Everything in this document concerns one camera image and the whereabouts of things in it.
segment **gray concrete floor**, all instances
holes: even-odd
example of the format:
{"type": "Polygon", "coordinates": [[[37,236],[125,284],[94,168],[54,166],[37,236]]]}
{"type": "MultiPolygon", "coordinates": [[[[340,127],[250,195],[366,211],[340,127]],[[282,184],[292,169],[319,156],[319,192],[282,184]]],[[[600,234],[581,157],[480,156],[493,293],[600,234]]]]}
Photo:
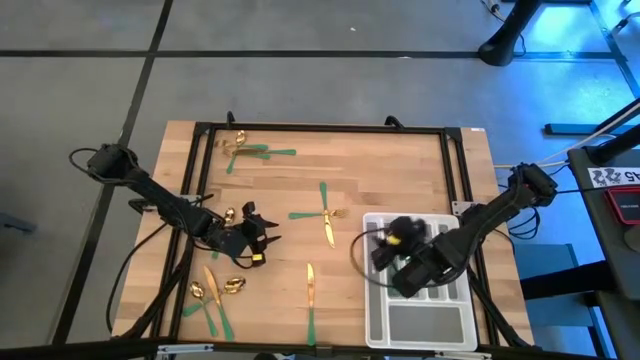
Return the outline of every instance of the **gray concrete floor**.
{"type": "MultiPolygon", "coordinates": [[[[146,50],[162,3],[5,0],[0,49],[146,50]]],[[[608,28],[640,11],[638,1],[596,3],[608,28]]],[[[498,27],[477,0],[182,0],[160,48],[475,51],[498,27]]],[[[524,35],[529,52],[608,51],[586,6],[543,5],[524,35]]],[[[640,79],[640,20],[615,38],[640,79]]],[[[118,138],[143,61],[0,57],[0,211],[39,226],[0,232],[0,347],[48,341],[99,191],[66,156],[118,138]]],[[[598,123],[632,99],[613,60],[158,59],[130,147],[151,171],[169,120],[233,110],[240,121],[380,124],[393,114],[406,125],[484,127],[496,163],[530,162],[576,141],[545,138],[543,124],[598,123]]],[[[575,187],[568,172],[556,178],[575,187]]],[[[139,222],[132,197],[116,191],[70,341],[108,337],[106,296],[139,222]]],[[[532,242],[573,243],[581,263],[602,258],[578,195],[541,214],[532,242]]],[[[549,350],[593,353],[586,331],[534,332],[549,350]]]]}

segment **plastic organizer tray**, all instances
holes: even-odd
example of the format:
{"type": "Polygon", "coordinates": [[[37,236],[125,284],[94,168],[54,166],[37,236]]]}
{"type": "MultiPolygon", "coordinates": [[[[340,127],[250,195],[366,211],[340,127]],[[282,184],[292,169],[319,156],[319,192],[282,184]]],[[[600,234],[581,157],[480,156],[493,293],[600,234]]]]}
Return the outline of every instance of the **plastic organizer tray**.
{"type": "MultiPolygon", "coordinates": [[[[364,230],[387,227],[399,216],[423,219],[427,223],[425,241],[459,226],[452,215],[367,213],[364,230]]],[[[382,233],[366,236],[364,271],[380,282],[391,283],[395,270],[389,266],[376,272],[369,254],[376,247],[374,239],[382,233]]],[[[396,259],[398,269],[404,260],[396,259]]],[[[478,347],[473,304],[466,271],[455,282],[420,290],[410,299],[393,288],[369,284],[365,280],[366,342],[372,348],[411,350],[472,351],[478,347]]]]}

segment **gold knife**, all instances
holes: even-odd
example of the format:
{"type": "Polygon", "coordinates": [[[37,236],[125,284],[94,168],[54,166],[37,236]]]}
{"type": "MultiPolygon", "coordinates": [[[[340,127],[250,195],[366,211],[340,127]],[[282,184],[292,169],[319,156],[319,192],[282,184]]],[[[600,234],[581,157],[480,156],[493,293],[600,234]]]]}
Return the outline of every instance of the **gold knife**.
{"type": "Polygon", "coordinates": [[[307,263],[307,291],[309,292],[309,328],[307,330],[307,345],[316,344],[316,327],[314,321],[313,298],[315,295],[315,277],[313,276],[313,267],[307,263]]]}
{"type": "Polygon", "coordinates": [[[327,240],[329,240],[329,245],[332,248],[336,248],[336,243],[333,240],[333,228],[331,227],[331,220],[329,220],[329,212],[327,210],[324,211],[324,232],[327,234],[327,240]]]}
{"type": "Polygon", "coordinates": [[[220,293],[218,292],[218,286],[216,285],[216,279],[213,277],[213,273],[209,270],[208,267],[203,266],[204,274],[207,276],[207,284],[209,285],[209,290],[213,293],[213,298],[216,301],[216,305],[218,305],[218,311],[220,311],[220,318],[222,319],[222,327],[224,328],[224,338],[227,341],[233,341],[233,331],[231,330],[231,325],[229,324],[229,320],[227,320],[227,316],[224,313],[224,309],[222,308],[222,301],[220,301],[220,293]]]}

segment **sticker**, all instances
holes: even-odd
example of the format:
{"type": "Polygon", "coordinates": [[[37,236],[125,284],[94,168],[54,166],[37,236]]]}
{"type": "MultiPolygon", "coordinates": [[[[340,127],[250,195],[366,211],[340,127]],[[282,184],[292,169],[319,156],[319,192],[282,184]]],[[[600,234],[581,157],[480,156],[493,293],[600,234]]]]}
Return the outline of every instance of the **sticker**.
{"type": "Polygon", "coordinates": [[[588,168],[594,188],[616,185],[640,186],[640,168],[588,168]]]}

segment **wooden tabletop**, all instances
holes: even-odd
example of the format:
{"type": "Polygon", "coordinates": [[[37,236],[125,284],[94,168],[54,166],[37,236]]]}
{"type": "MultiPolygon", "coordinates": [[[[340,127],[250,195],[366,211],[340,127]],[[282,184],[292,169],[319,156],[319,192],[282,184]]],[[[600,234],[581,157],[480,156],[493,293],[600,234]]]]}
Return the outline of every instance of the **wooden tabletop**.
{"type": "MultiPolygon", "coordinates": [[[[191,121],[167,124],[153,174],[158,183],[176,194],[183,179],[193,126],[191,121]]],[[[462,134],[474,200],[489,201],[498,194],[498,188],[486,134],[483,129],[469,128],[463,129],[462,134]]],[[[206,284],[203,266],[213,271],[218,283],[236,275],[247,279],[242,292],[222,297],[235,341],[306,344],[306,264],[310,262],[316,275],[318,343],[366,346],[364,280],[350,264],[350,243],[362,231],[362,216],[367,212],[449,213],[438,137],[277,131],[251,131],[247,137],[247,144],[293,148],[298,154],[273,155],[270,160],[238,158],[228,175],[225,170],[229,158],[215,148],[206,191],[214,197],[205,206],[223,214],[228,207],[240,212],[245,202],[255,201],[257,213],[280,224],[269,229],[268,234],[282,235],[282,239],[269,245],[267,264],[251,270],[234,266],[224,255],[212,260],[209,252],[196,250],[190,280],[206,284]],[[348,217],[333,221],[335,249],[329,246],[319,218],[287,218],[289,212],[322,210],[318,190],[321,181],[328,184],[329,207],[349,210],[348,217]]],[[[235,132],[216,132],[216,140],[234,139],[235,132]]],[[[455,151],[450,145],[456,188],[461,196],[455,151]]],[[[204,138],[192,189],[199,177],[203,148],[204,138]]],[[[156,214],[145,214],[137,241],[159,225],[156,214]]],[[[170,233],[169,229],[163,230],[133,257],[114,334],[126,331],[156,295],[170,233]]],[[[362,248],[357,249],[362,261],[362,248]]],[[[511,244],[492,233],[483,249],[494,302],[518,334],[533,343],[511,244]]],[[[185,306],[195,302],[188,296],[185,306]]],[[[474,302],[481,342],[488,343],[482,305],[477,299],[474,302]]],[[[173,298],[165,312],[162,335],[168,333],[172,308],[173,298]]],[[[210,312],[222,333],[215,306],[210,306],[210,312]]],[[[202,311],[181,318],[179,338],[212,341],[202,311]]],[[[222,342],[224,336],[213,341],[222,342]]]]}

